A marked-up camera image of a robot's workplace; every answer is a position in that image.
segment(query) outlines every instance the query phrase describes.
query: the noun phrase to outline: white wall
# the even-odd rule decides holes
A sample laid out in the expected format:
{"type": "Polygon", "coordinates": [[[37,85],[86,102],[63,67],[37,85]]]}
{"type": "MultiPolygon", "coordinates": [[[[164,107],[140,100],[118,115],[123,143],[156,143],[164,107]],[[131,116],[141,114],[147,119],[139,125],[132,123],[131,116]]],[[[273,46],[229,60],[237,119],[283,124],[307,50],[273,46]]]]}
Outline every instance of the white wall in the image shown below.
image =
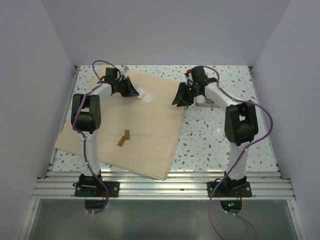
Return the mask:
{"type": "Polygon", "coordinates": [[[259,99],[274,117],[282,175],[291,178],[308,239],[320,239],[320,1],[291,0],[253,68],[259,99]]]}
{"type": "Polygon", "coordinates": [[[19,237],[48,168],[74,67],[39,0],[0,7],[0,238],[19,237]]]}
{"type": "Polygon", "coordinates": [[[290,0],[42,0],[76,64],[252,66],[290,0]]]}

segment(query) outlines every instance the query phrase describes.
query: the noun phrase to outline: speckled table surface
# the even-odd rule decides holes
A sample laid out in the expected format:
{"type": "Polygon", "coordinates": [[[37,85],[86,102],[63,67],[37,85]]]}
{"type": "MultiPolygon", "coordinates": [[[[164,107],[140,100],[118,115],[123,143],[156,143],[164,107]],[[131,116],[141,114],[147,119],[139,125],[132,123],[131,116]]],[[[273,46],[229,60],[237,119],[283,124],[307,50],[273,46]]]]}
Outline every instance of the speckled table surface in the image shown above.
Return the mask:
{"type": "MultiPolygon", "coordinates": [[[[128,65],[132,71],[151,74],[176,81],[185,81],[184,73],[192,65],[128,65]]],[[[220,74],[221,86],[234,96],[257,102],[257,96],[247,66],[214,66],[220,74]]],[[[214,74],[206,70],[209,77],[214,74]]],[[[94,73],[89,65],[82,65],[73,93],[84,93],[92,81],[94,73]]],[[[65,123],[69,123],[69,106],[65,123]]],[[[266,134],[262,115],[257,110],[259,133],[255,139],[266,134]]],[[[172,172],[207,172],[224,171],[229,159],[230,143],[224,135],[225,114],[220,108],[188,107],[180,138],[172,161],[172,172]]],[[[100,162],[103,171],[123,172],[123,168],[100,162]]],[[[82,157],[55,150],[53,171],[79,172],[84,167],[82,157]]],[[[253,145],[249,149],[246,164],[247,172],[277,172],[277,162],[272,152],[269,139],[253,145]]]]}

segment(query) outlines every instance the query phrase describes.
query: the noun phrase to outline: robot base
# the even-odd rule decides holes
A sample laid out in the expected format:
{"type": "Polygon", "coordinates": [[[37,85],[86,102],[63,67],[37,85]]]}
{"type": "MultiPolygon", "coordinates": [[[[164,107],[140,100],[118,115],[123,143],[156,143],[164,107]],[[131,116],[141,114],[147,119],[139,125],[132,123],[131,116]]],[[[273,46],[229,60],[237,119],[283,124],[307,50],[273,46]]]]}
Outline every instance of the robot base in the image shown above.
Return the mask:
{"type": "MultiPolygon", "coordinates": [[[[209,197],[211,196],[213,189],[219,183],[217,179],[215,181],[209,181],[206,183],[209,197]]],[[[231,180],[229,177],[227,177],[217,188],[213,198],[238,198],[240,195],[243,198],[252,197],[251,186],[247,181],[246,176],[239,180],[231,180]]]]}
{"type": "MultiPolygon", "coordinates": [[[[101,173],[99,173],[97,176],[102,180],[101,173]]],[[[118,181],[103,181],[103,183],[108,189],[108,197],[117,198],[119,195],[120,183],[118,181]]],[[[79,177],[79,181],[77,183],[74,183],[73,186],[75,187],[75,197],[105,197],[105,195],[103,196],[104,188],[94,176],[85,176],[84,174],[81,174],[79,177]]]]}

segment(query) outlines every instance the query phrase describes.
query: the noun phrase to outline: wire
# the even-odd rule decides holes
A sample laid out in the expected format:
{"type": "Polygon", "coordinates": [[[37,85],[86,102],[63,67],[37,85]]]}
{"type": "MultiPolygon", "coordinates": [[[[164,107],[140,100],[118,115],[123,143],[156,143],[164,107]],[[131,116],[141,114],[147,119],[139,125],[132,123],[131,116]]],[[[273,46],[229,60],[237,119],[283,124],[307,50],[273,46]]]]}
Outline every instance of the wire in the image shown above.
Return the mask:
{"type": "Polygon", "coordinates": [[[107,186],[104,184],[104,182],[95,174],[95,172],[92,170],[92,168],[91,168],[91,166],[90,166],[90,163],[89,163],[88,158],[87,158],[87,152],[86,152],[86,141],[87,141],[87,138],[86,138],[86,135],[84,134],[83,131],[76,129],[76,123],[77,123],[77,121],[78,121],[78,118],[79,118],[79,115],[80,115],[80,113],[81,113],[81,110],[82,110],[82,108],[83,108],[83,106],[84,106],[84,104],[85,104],[86,97],[87,97],[88,95],[92,94],[95,90],[97,90],[98,88],[100,88],[101,85],[102,85],[102,80],[101,80],[101,78],[99,77],[97,71],[95,70],[95,64],[96,64],[97,62],[109,64],[109,65],[111,65],[112,67],[114,67],[115,69],[117,69],[118,72],[120,73],[120,70],[119,70],[118,68],[116,68],[113,64],[111,64],[111,63],[108,62],[108,61],[95,60],[95,61],[92,63],[92,69],[93,69],[93,72],[94,72],[94,74],[96,75],[96,77],[99,79],[99,85],[95,86],[91,91],[89,91],[89,92],[87,92],[87,93],[85,93],[85,94],[83,95],[81,104],[80,104],[80,106],[79,106],[79,109],[78,109],[75,117],[74,117],[74,121],[73,121],[73,124],[72,124],[72,129],[73,129],[74,131],[77,131],[78,133],[80,133],[80,134],[82,135],[82,137],[83,137],[83,157],[84,157],[84,162],[85,162],[85,164],[87,165],[87,167],[88,167],[88,169],[90,170],[90,172],[92,173],[92,175],[94,176],[94,178],[101,184],[101,186],[102,186],[102,187],[104,188],[104,190],[105,190],[105,203],[104,203],[104,206],[103,206],[100,210],[98,210],[98,211],[92,210],[92,213],[93,213],[93,214],[101,213],[101,212],[106,208],[106,206],[107,206],[107,204],[108,204],[108,201],[109,201],[109,191],[108,191],[107,186]]]}
{"type": "MultiPolygon", "coordinates": [[[[212,71],[215,72],[216,76],[217,76],[217,81],[216,81],[216,84],[217,84],[217,87],[218,89],[224,94],[226,95],[228,98],[234,100],[235,102],[239,102],[239,103],[244,103],[244,104],[252,104],[252,105],[255,105],[257,106],[258,108],[262,109],[266,114],[267,116],[269,117],[269,120],[270,120],[270,128],[268,130],[268,132],[260,137],[259,139],[253,141],[253,142],[250,142],[248,145],[246,145],[243,150],[241,151],[240,155],[238,156],[238,158],[236,159],[236,161],[234,162],[234,164],[232,165],[232,167],[230,168],[230,170],[225,174],[225,176],[222,178],[222,180],[215,186],[215,188],[213,189],[212,193],[211,193],[211,196],[210,196],[210,199],[209,199],[209,206],[208,206],[208,215],[209,215],[209,219],[210,219],[210,223],[211,223],[211,226],[213,227],[214,231],[216,232],[216,234],[222,239],[224,240],[224,237],[219,233],[213,219],[212,219],[212,214],[211,214],[211,207],[212,207],[212,198],[215,194],[215,191],[218,189],[218,187],[221,185],[221,183],[228,177],[228,175],[231,173],[231,171],[235,168],[235,166],[238,164],[238,162],[240,161],[241,157],[244,155],[245,151],[248,150],[248,148],[250,146],[252,146],[253,144],[256,144],[260,141],[262,141],[263,139],[265,139],[266,137],[268,137],[270,135],[270,133],[272,132],[272,129],[274,128],[274,120],[270,114],[270,112],[265,108],[263,107],[262,105],[258,104],[258,103],[255,103],[255,102],[252,102],[252,101],[244,101],[244,100],[240,100],[240,99],[236,99],[236,98],[233,98],[229,93],[227,93],[222,87],[220,87],[220,83],[219,83],[219,80],[220,80],[220,74],[218,73],[217,70],[215,70],[214,68],[212,67],[209,67],[209,66],[205,66],[205,65],[199,65],[199,66],[195,66],[193,67],[192,69],[197,69],[197,68],[207,68],[207,69],[210,69],[212,71]]],[[[235,216],[237,216],[238,218],[244,220],[245,222],[247,222],[253,229],[254,231],[254,239],[257,240],[258,239],[258,232],[257,232],[257,229],[256,227],[248,220],[246,219],[245,217],[243,216],[240,216],[238,214],[236,214],[235,216]]]]}

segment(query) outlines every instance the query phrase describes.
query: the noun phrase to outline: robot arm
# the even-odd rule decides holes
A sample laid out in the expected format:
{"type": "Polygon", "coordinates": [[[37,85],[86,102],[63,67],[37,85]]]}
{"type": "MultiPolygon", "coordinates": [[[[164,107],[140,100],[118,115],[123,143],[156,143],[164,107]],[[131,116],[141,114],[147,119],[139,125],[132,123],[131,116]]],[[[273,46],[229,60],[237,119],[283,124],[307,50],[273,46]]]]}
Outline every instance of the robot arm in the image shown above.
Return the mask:
{"type": "Polygon", "coordinates": [[[98,197],[102,194],[102,187],[93,173],[101,179],[101,169],[98,161],[97,136],[101,125],[100,101],[120,93],[124,98],[139,96],[124,69],[106,68],[105,76],[87,94],[74,94],[72,98],[71,124],[78,132],[83,146],[83,161],[85,166],[76,187],[76,197],[98,197]]]}
{"type": "MultiPolygon", "coordinates": [[[[217,79],[208,78],[203,67],[193,68],[186,74],[187,82],[181,82],[172,104],[190,106],[194,98],[203,95],[214,101],[225,112],[224,132],[230,141],[230,156],[226,172],[235,164],[238,156],[258,133],[258,122],[255,106],[238,103],[220,91],[217,79]]],[[[242,155],[239,162],[229,173],[226,188],[230,191],[246,184],[246,163],[248,151],[242,155]]]]}

